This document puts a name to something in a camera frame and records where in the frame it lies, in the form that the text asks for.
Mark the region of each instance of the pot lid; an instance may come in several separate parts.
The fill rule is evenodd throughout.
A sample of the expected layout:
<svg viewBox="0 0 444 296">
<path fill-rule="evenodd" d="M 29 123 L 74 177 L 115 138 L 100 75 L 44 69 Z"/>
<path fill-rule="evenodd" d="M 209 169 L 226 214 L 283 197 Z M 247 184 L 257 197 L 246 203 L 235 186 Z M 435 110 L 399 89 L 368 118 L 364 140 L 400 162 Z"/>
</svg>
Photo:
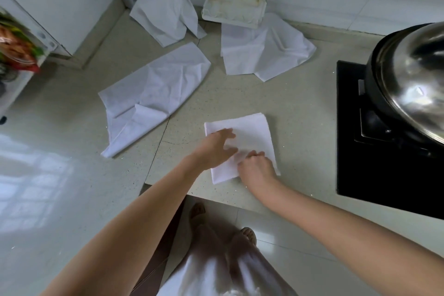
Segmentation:
<svg viewBox="0 0 444 296">
<path fill-rule="evenodd" d="M 381 90 L 413 127 L 444 144 L 444 22 L 405 36 L 385 57 Z"/>
</svg>

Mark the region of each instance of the white cloth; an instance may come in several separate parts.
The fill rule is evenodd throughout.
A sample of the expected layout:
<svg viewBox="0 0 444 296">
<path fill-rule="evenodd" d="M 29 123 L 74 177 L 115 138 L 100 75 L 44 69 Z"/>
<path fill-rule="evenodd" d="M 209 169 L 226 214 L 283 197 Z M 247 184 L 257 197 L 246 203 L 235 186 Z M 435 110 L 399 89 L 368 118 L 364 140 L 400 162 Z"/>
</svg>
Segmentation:
<svg viewBox="0 0 444 296">
<path fill-rule="evenodd" d="M 255 74 L 262 81 L 307 61 L 316 47 L 274 13 L 258 29 L 222 24 L 221 56 L 227 75 Z"/>
<path fill-rule="evenodd" d="M 190 0 L 137 0 L 130 16 L 162 47 L 183 39 L 187 27 L 198 39 L 206 35 Z"/>
<path fill-rule="evenodd" d="M 265 155 L 272 161 L 276 174 L 281 175 L 276 164 L 271 134 L 264 114 L 258 113 L 230 120 L 206 122 L 204 128 L 206 136 L 221 129 L 233 128 L 236 138 L 227 139 L 225 146 L 239 149 L 229 160 L 211 169 L 213 184 L 239 176 L 237 165 L 251 150 L 264 151 Z"/>
<path fill-rule="evenodd" d="M 102 156 L 113 157 L 162 123 L 202 82 L 210 65 L 191 42 L 99 92 L 110 143 Z"/>
<path fill-rule="evenodd" d="M 202 224 L 157 296 L 235 295 L 297 296 L 247 237 L 236 234 L 225 249 L 213 229 Z"/>
</svg>

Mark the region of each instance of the forearm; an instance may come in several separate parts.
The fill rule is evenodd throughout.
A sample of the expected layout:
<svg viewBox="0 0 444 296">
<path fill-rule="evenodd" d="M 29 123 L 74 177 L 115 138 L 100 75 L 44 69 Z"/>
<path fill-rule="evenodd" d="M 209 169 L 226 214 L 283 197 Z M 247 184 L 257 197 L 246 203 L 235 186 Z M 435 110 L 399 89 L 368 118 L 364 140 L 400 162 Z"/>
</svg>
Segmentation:
<svg viewBox="0 0 444 296">
<path fill-rule="evenodd" d="M 283 185 L 276 185 L 263 202 L 384 295 L 437 295 L 444 290 L 444 259 L 399 234 Z"/>
<path fill-rule="evenodd" d="M 129 295 L 201 172 L 197 159 L 184 158 L 87 243 L 42 295 Z"/>
</svg>

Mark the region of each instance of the person's left arm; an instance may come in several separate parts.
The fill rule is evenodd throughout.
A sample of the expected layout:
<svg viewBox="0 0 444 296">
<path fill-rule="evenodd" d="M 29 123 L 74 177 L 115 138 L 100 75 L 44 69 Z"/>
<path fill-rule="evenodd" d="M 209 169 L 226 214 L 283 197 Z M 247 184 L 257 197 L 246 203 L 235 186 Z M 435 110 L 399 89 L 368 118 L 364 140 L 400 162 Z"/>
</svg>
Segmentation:
<svg viewBox="0 0 444 296">
<path fill-rule="evenodd" d="M 94 236 L 41 296 L 129 295 L 196 178 L 237 152 L 224 149 L 226 139 L 234 137 L 232 129 L 208 135 Z"/>
</svg>

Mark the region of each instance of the white pants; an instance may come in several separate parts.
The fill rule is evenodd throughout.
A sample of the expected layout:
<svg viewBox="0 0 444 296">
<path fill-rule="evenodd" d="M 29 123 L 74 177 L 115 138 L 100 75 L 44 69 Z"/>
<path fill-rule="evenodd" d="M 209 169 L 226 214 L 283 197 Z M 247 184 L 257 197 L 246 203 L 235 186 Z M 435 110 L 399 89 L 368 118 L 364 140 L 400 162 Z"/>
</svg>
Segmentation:
<svg viewBox="0 0 444 296">
<path fill-rule="evenodd" d="M 199 225 L 190 249 L 158 296 L 297 296 L 241 233 L 228 248 L 208 224 Z"/>
</svg>

